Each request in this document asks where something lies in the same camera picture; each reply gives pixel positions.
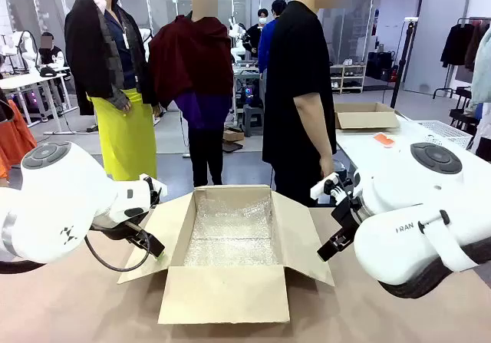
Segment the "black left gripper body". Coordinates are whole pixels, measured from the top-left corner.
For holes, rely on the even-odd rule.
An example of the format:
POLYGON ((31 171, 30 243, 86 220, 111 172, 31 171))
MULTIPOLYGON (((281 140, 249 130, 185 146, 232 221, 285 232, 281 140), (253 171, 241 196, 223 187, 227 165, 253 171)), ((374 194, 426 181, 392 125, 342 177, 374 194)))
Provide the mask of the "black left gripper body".
POLYGON ((91 231, 97 231, 103 233, 107 238, 111 240, 127 240, 133 244, 148 244, 150 237, 140 226, 140 222, 137 220, 126 220, 117 224, 114 228, 107 228, 92 224, 91 231))

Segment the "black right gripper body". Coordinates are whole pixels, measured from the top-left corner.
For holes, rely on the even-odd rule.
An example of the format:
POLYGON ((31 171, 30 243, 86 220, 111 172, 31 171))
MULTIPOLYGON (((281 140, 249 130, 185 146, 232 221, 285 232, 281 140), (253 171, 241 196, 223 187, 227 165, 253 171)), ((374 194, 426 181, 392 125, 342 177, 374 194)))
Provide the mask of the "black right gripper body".
POLYGON ((359 197, 341 193, 336 196, 336 207, 331 215, 341 227, 355 226, 356 232, 361 224, 361 218, 358 214, 358 210, 360 209, 361 200, 359 197))

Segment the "person right hand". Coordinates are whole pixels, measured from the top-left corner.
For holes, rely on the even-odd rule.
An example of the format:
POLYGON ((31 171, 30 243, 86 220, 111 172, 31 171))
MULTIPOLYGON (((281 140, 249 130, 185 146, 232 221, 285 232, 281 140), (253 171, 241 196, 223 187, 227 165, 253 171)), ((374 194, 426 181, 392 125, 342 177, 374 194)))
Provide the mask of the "person right hand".
POLYGON ((335 172, 334 161, 332 157, 321 157, 319 163, 321 166, 321 175, 323 179, 327 178, 335 172))

